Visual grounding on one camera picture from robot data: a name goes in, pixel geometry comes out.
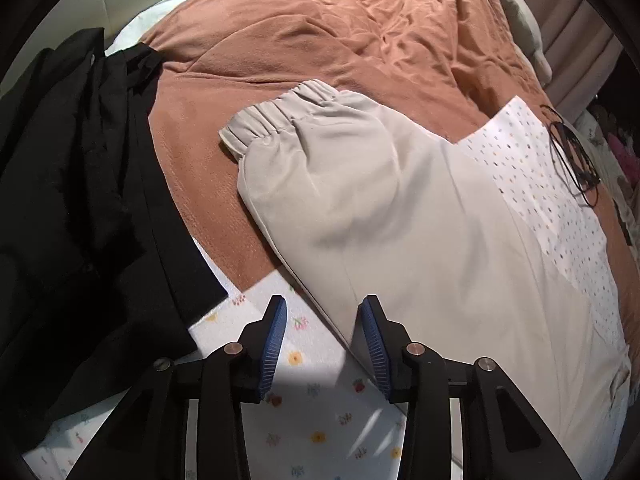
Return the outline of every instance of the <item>pink cloth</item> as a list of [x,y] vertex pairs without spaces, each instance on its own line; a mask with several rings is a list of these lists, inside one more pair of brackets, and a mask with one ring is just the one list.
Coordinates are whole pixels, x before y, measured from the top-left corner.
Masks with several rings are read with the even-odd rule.
[[631,155],[624,147],[619,138],[614,134],[607,136],[607,142],[611,151],[616,156],[620,168],[622,168],[626,179],[631,184],[632,188],[635,188],[638,182],[640,182],[640,158],[635,155]]

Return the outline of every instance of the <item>white floral sheet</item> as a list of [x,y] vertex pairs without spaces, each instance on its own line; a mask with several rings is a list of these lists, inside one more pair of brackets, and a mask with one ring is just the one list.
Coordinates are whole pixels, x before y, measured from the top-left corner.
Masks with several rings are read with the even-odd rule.
[[[244,294],[206,257],[229,297],[190,329],[207,356],[260,319],[272,294],[287,300],[287,329],[271,391],[242,405],[252,478],[388,480],[398,476],[405,417],[386,402],[283,269]],[[25,460],[42,480],[63,480],[123,394],[57,421]],[[190,404],[186,478],[196,480],[195,417]],[[462,471],[452,463],[452,479]]]

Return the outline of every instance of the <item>beige pants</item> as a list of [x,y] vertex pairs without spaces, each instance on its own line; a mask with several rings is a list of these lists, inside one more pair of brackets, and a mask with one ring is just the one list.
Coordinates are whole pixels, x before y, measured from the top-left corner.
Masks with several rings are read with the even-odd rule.
[[220,136],[264,236],[365,366],[356,309],[377,294],[442,356],[494,358],[583,478],[610,464],[617,424],[602,421],[624,417],[628,358],[459,147],[319,81],[242,110]]

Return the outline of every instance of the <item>orange blanket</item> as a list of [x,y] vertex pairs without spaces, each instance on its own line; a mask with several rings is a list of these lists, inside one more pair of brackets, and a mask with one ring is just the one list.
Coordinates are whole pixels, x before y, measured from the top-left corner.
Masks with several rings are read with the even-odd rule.
[[[188,0],[143,41],[167,60],[150,115],[159,161],[191,234],[244,290],[277,258],[236,191],[218,140],[233,114],[308,79],[361,92],[457,142],[515,95],[549,124],[498,0]],[[604,188],[627,341],[640,371],[640,279]]]

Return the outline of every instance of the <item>elastic waistband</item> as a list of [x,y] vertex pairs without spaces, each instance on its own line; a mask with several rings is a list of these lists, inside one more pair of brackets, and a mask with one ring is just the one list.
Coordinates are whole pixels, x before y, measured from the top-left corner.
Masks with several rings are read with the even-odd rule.
[[315,107],[338,94],[335,88],[318,79],[304,81],[280,97],[239,111],[220,130],[220,138],[236,159],[241,158],[255,139],[276,134],[292,120],[313,113]]

